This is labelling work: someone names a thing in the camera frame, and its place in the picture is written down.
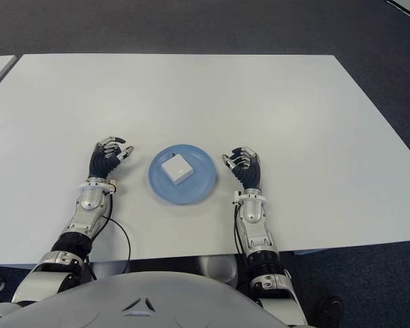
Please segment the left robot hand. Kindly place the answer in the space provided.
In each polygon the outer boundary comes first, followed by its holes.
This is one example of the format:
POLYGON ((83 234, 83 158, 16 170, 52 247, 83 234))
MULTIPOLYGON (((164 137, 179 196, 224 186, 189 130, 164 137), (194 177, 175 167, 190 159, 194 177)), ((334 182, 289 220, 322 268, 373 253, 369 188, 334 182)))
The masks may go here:
POLYGON ((108 175, 133 153, 133 146, 120 147, 125 143, 120 137, 107 137, 97 142, 90 158, 88 178, 106 180, 108 175))

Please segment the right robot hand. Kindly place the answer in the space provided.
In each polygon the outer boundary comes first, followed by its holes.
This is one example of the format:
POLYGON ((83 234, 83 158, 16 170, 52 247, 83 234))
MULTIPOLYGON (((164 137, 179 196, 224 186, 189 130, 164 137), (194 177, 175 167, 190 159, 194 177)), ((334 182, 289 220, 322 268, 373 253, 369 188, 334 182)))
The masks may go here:
POLYGON ((232 155, 222 155, 225 166, 244 189, 259 189, 261 181, 260 157, 247 146, 235 148, 232 155))

